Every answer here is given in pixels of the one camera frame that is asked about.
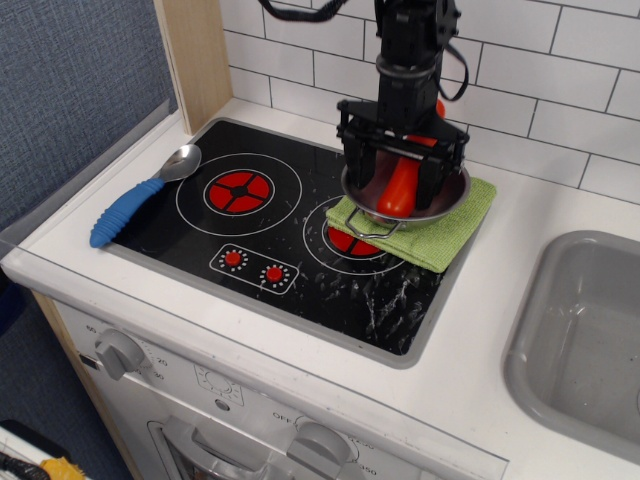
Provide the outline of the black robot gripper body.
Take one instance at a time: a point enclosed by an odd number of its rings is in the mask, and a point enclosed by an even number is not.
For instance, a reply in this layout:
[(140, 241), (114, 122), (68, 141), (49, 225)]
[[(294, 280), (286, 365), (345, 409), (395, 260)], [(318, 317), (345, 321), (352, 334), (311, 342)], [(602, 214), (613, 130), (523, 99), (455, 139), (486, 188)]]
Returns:
[(378, 99), (338, 103), (338, 137), (347, 161), (361, 161), (376, 148), (420, 160), (464, 159), (469, 136), (437, 113), (441, 69), (379, 69)]

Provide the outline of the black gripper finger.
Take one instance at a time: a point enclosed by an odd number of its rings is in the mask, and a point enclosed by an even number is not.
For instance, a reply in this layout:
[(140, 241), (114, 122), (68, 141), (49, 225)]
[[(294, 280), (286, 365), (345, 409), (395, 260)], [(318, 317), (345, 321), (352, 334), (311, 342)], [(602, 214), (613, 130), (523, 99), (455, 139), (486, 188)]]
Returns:
[(418, 210), (429, 208), (434, 198), (441, 192), (446, 179), (454, 173), (459, 173), (460, 170), (460, 164), (448, 162), (433, 155), (425, 157), (418, 170), (416, 208)]
[(358, 139), (345, 139), (344, 156), (351, 183), (358, 189), (365, 188), (376, 170), (377, 150)]

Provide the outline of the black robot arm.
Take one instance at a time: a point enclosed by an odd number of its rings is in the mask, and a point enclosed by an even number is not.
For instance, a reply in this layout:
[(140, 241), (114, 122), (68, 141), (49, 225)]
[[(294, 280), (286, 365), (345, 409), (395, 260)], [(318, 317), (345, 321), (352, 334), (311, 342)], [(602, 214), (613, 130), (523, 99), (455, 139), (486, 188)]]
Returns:
[(437, 112), (443, 55), (460, 55), (450, 41), (461, 13), (452, 1), (378, 1), (375, 12), (378, 97), (338, 105), (347, 178), (363, 189), (377, 173), (378, 152), (406, 157), (419, 166), (416, 205), (425, 209), (460, 169), (469, 141)]

